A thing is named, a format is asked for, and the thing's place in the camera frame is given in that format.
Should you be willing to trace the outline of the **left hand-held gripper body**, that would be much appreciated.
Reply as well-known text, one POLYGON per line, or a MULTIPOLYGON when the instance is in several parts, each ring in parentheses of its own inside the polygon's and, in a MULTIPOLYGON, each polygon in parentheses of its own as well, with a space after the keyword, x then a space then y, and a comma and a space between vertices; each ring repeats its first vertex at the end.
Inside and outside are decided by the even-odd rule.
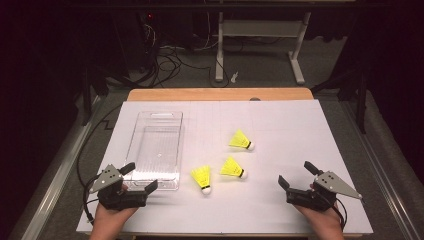
POLYGON ((145 207, 148 195, 145 191, 123 189, 124 176, 109 164, 94 180, 90 193, 96 193, 99 202, 108 210, 145 207))

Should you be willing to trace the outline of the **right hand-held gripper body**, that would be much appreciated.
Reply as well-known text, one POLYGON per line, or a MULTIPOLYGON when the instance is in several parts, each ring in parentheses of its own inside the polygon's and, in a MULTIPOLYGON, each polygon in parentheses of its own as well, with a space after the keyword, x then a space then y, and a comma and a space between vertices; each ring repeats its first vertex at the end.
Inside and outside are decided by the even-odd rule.
POLYGON ((287 202, 314 211, 326 211, 334 206, 337 195, 362 199, 362 195, 332 171, 318 174, 309 190, 287 188, 287 202))

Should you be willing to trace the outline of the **clear plastic container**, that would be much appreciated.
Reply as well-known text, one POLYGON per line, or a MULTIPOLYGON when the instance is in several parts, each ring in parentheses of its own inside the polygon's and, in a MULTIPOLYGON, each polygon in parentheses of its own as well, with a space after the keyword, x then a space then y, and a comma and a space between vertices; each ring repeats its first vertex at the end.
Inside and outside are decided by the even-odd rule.
POLYGON ((126 163, 135 169, 124 177, 130 190, 142 190, 154 180, 158 189, 177 190, 183 113, 144 111, 137 116, 126 163))

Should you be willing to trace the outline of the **yellow shuttlecock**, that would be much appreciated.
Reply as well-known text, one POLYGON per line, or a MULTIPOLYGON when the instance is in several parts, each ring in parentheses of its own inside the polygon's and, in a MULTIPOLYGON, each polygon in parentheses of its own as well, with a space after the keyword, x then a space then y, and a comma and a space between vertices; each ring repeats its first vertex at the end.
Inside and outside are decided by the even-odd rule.
POLYGON ((244 148, 253 151, 255 148, 254 143, 241 131, 237 130, 230 139, 229 145, 231 147, 244 148))
POLYGON ((243 169, 233 157, 228 157, 226 159, 221 167, 220 174, 238 177, 240 179, 246 179, 248 176, 246 170, 243 169))
POLYGON ((191 176, 198 184, 204 195, 209 195, 211 193, 210 167, 208 165, 193 169, 191 171, 191 176))

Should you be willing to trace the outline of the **person's left hand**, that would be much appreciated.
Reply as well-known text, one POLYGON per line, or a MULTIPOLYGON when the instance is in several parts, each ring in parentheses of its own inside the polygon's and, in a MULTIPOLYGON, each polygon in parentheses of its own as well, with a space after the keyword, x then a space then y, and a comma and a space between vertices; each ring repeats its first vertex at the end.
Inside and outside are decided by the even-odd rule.
POLYGON ((108 210, 99 203, 89 240, 115 240, 125 223, 136 212, 137 208, 128 208, 121 211, 108 210))

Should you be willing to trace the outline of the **person's right hand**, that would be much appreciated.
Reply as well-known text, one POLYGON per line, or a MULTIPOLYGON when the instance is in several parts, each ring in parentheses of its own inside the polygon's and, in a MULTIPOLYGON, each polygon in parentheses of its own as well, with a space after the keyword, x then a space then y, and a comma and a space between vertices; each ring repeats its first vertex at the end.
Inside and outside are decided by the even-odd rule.
POLYGON ((323 212, 295 205, 309 222, 319 240, 345 240, 339 215, 332 209, 323 212))

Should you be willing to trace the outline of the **white board sheet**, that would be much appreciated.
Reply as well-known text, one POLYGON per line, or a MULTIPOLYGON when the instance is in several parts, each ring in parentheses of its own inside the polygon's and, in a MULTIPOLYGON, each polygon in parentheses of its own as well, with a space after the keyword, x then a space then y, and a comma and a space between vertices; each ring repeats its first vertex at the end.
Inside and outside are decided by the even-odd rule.
POLYGON ((304 162, 351 179, 317 100, 186 101, 123 104, 104 165, 125 163, 137 116, 144 111, 183 113, 179 188, 152 193, 146 207, 123 230, 136 235, 306 235, 305 218, 287 204, 278 184, 282 175, 292 187, 305 189, 313 176, 304 162), (253 151, 231 147, 241 130, 253 151), (246 179, 221 175, 228 157, 246 170, 246 179), (204 195, 191 176, 210 167, 211 193, 204 195))

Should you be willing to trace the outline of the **black metal stand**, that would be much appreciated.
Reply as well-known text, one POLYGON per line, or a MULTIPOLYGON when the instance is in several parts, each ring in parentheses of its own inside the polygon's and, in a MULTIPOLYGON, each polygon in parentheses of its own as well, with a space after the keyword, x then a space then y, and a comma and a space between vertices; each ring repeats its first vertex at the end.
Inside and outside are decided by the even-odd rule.
POLYGON ((367 71, 362 67, 355 67, 346 70, 336 76, 311 88, 313 94, 324 89, 339 87, 337 97, 341 101, 349 101, 356 98, 355 121, 362 134, 365 130, 365 110, 367 92, 367 71))
POLYGON ((94 90, 95 93, 101 97, 105 97, 109 94, 105 71, 97 65, 86 66, 82 73, 83 126, 88 124, 92 116, 91 90, 94 90))

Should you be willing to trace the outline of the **dark computer tower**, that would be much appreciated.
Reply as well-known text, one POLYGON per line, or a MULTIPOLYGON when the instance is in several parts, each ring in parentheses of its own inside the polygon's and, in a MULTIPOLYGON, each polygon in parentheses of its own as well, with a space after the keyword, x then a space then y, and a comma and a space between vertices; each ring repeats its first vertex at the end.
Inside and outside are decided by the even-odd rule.
POLYGON ((120 46, 129 70, 151 69, 158 52, 157 35, 142 12, 119 12, 113 15, 120 46))

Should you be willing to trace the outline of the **aluminium floor rail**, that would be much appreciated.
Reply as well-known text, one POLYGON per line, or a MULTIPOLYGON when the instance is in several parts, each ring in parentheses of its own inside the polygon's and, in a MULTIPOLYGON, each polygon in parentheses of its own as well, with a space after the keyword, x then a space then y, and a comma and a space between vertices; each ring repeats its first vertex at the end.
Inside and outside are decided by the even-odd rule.
POLYGON ((35 212, 32 214, 32 218, 21 240, 38 240, 41 235, 50 215, 54 211, 72 167, 93 125, 92 118, 96 115, 102 103, 103 99, 99 96, 89 101, 92 115, 88 117, 86 124, 83 124, 83 115, 78 115, 77 122, 69 131, 57 155, 53 159, 54 168, 47 171, 50 179, 46 182, 46 189, 42 190, 42 198, 35 212))
POLYGON ((366 152, 367 159, 371 165, 373 176, 405 240, 424 240, 424 237, 420 236, 418 228, 412 222, 411 215, 407 212, 403 200, 392 184, 394 177, 390 177, 383 169, 380 158, 372 147, 368 136, 360 130, 359 124, 356 122, 355 112, 351 105, 348 102, 341 102, 341 106, 360 139, 366 152))

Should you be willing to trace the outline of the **white metal desk frame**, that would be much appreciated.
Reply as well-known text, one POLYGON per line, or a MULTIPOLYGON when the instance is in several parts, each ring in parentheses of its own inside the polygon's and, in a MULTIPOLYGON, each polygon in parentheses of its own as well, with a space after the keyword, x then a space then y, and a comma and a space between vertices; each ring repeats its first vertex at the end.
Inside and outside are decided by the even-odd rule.
POLYGON ((293 51, 287 53, 291 68, 298 85, 304 85, 305 79, 298 61, 303 40, 309 25, 310 12, 303 15, 302 20, 271 21, 271 20, 225 20, 223 13, 218 18, 218 41, 215 80, 224 80, 224 37, 274 37, 295 38, 296 45, 293 51))

